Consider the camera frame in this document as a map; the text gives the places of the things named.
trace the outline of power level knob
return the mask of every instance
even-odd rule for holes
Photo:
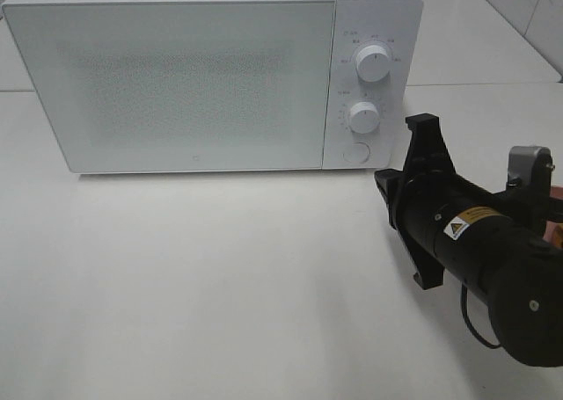
[[[348,124],[357,134],[373,132],[379,126],[377,107],[367,101],[354,104],[350,108]]]
[[[365,82],[377,82],[383,79],[391,67],[391,55],[387,48],[371,44],[362,48],[355,55],[355,68],[358,76]]]

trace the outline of microwave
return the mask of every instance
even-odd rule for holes
[[[70,171],[381,168],[421,0],[6,0]]]

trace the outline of yellow warning sticker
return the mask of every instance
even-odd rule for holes
[[[489,207],[473,207],[466,209],[463,213],[457,216],[462,220],[464,220],[465,222],[473,224],[475,222],[478,222],[482,218],[491,217],[493,215],[502,215],[502,214]]]
[[[454,240],[466,231],[473,223],[494,215],[502,215],[490,207],[473,207],[451,219],[443,232]]]

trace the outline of tile grout line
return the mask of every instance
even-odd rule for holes
[[[537,9],[537,5],[539,4],[540,0],[536,0],[536,4],[534,4],[534,10],[531,11],[531,15],[530,15],[530,20],[528,20],[528,24],[526,25],[526,29],[524,30],[522,36],[524,37],[525,40],[528,40],[526,38],[526,33],[528,33],[528,29],[530,29],[530,25],[531,25],[531,20],[534,18],[534,15],[536,14],[536,9]]]
[[[22,93],[30,93],[30,92],[35,92],[35,90],[26,90],[26,89],[16,89],[16,90],[0,90],[0,94],[2,93],[13,93],[13,92],[22,92]]]
[[[473,85],[540,85],[540,84],[561,84],[561,81],[534,81],[534,82],[473,82],[456,84],[407,84],[406,87],[420,86],[473,86]]]

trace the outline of white table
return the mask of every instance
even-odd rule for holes
[[[490,190],[512,144],[563,164],[563,85],[412,87],[405,106],[442,115],[457,169]],[[33,93],[0,109],[2,398],[563,396],[561,370],[469,334],[448,274],[419,290],[371,172],[79,178]]]
[[[486,0],[424,0],[409,85],[557,82],[560,75]],[[31,90],[5,20],[0,91]]]

